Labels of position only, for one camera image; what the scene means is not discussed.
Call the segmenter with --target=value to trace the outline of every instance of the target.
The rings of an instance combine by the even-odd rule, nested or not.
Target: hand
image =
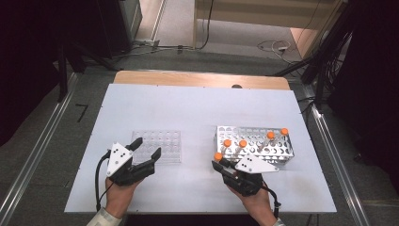
[[[112,182],[106,178],[105,187],[110,187],[106,192],[106,206],[105,211],[115,218],[122,218],[129,207],[130,202],[132,202],[133,194],[136,187],[143,180],[132,184],[131,186],[117,186],[112,185]]]
[[[248,213],[259,225],[272,226],[277,222],[270,207],[269,194],[266,190],[260,189],[256,195],[244,197],[231,187],[228,186],[228,188],[241,200]]]

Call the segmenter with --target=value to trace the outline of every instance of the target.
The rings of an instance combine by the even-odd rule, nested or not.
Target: white tabletop
[[[182,162],[156,164],[136,189],[128,212],[142,214],[246,213],[211,161],[218,125],[287,127],[295,157],[264,173],[281,212],[336,212],[311,138],[290,90],[217,89],[111,84],[105,94],[65,212],[96,212],[94,175],[114,142],[132,142],[136,130],[181,131]],[[104,192],[106,163],[100,171]]]

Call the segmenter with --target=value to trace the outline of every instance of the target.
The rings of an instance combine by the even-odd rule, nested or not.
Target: person's left hand
[[[117,186],[112,185],[112,182],[106,178],[105,188],[110,187],[106,192],[106,206],[105,211],[108,214],[114,216],[115,218],[122,218],[129,207],[130,202],[132,202],[133,194],[136,187],[143,180],[132,184],[131,186]]]

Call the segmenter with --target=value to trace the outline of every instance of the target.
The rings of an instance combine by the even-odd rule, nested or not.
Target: table
[[[345,8],[343,0],[216,0],[212,20],[291,27],[296,47],[303,58],[318,47],[319,40]],[[193,45],[197,19],[208,19],[211,0],[196,0]]]
[[[220,83],[224,88],[215,88]],[[239,84],[243,89],[229,89],[231,84]],[[65,212],[95,212],[95,167],[114,141],[130,143],[134,130],[177,129],[182,135],[182,163],[156,165],[155,174],[137,188],[128,212],[246,213],[242,203],[223,184],[221,175],[212,168],[215,127],[219,124],[290,128],[295,158],[280,168],[280,172],[263,175],[279,196],[280,211],[336,212],[295,96],[288,89],[284,78],[266,76],[117,73],[114,84],[105,94]],[[258,105],[256,111],[248,110],[260,101],[268,105]],[[103,181],[105,166],[100,175]]]

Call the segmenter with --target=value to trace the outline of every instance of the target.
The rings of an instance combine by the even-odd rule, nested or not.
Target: sleeve
[[[273,226],[285,226],[285,224],[281,221],[280,218],[277,218],[277,222],[273,224]]]
[[[88,226],[118,226],[122,219],[108,214],[104,208],[97,212],[96,216],[88,223]]]

